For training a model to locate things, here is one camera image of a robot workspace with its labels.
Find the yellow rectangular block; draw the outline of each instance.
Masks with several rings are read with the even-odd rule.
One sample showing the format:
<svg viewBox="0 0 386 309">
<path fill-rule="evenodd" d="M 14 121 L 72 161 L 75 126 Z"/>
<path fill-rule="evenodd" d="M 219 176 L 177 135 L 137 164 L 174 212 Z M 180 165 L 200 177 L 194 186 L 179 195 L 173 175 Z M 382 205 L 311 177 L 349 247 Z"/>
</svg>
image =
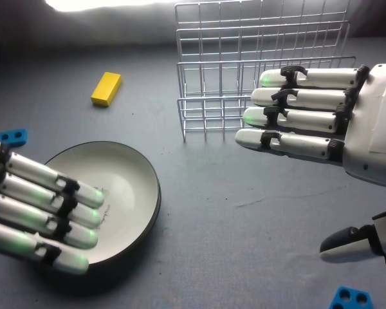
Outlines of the yellow rectangular block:
<svg viewBox="0 0 386 309">
<path fill-rule="evenodd" d="M 122 77 L 120 74 L 105 72 L 91 95 L 93 104 L 105 107 L 109 106 L 121 83 Z"/>
</svg>

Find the black hole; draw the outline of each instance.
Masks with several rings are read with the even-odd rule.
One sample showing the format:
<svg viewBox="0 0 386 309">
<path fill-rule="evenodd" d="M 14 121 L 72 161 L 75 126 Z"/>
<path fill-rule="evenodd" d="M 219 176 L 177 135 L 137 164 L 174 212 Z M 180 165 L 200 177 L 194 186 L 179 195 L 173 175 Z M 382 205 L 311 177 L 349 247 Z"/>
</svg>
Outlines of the black hole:
<svg viewBox="0 0 386 309">
<path fill-rule="evenodd" d="M 350 301 L 350 293 L 348 290 L 341 290 L 339 296 L 343 301 Z"/>
<path fill-rule="evenodd" d="M 356 296 L 356 301 L 361 305 L 361 306 L 366 306 L 367 304 L 367 297 L 365 294 L 359 293 Z"/>
</svg>

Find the blue block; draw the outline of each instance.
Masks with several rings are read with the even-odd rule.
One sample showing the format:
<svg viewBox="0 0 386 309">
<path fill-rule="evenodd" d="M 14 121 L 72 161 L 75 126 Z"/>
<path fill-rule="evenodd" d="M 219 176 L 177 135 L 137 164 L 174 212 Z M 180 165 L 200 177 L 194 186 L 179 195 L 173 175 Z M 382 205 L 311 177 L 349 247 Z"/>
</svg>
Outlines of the blue block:
<svg viewBox="0 0 386 309">
<path fill-rule="evenodd" d="M 27 143 L 27 131 L 19 129 L 14 131 L 0 132 L 0 142 L 10 147 L 20 147 Z"/>
<path fill-rule="evenodd" d="M 369 293 L 341 286 L 329 309 L 373 309 Z"/>
</svg>

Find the background wall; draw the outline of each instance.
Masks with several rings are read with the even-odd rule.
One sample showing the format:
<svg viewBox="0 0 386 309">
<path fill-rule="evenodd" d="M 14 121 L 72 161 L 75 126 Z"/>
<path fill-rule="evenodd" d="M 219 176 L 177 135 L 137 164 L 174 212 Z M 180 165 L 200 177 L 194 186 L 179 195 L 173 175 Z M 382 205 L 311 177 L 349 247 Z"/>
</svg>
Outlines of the background wall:
<svg viewBox="0 0 386 309">
<path fill-rule="evenodd" d="M 284 1 L 286 12 L 300 13 L 303 0 Z M 327 0 L 326 8 L 346 2 Z M 265 0 L 263 16 L 277 15 L 280 6 L 279 0 Z M 314 6 L 321 7 L 322 1 L 306 0 L 305 10 Z M 385 35 L 386 0 L 351 0 L 347 20 L 352 36 Z M 6 48 L 170 43 L 175 41 L 175 31 L 174 3 L 66 13 L 44 0 L 0 0 L 0 45 Z"/>
</svg>

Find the metal wire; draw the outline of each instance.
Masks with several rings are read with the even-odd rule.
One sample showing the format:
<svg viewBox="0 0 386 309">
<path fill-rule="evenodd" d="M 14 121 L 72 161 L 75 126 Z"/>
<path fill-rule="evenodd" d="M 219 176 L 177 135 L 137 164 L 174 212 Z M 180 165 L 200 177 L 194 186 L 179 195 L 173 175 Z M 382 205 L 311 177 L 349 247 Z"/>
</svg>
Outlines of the metal wire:
<svg viewBox="0 0 386 309">
<path fill-rule="evenodd" d="M 209 130 L 221 129 L 224 134 L 245 127 L 241 115 L 264 70 L 290 64 L 353 67 L 355 58 L 343 56 L 350 1 L 343 7 L 340 2 L 233 0 L 176 5 L 178 111 L 184 141 L 187 131 L 202 131 L 206 138 Z M 277 15 L 269 11 L 271 5 Z"/>
</svg>

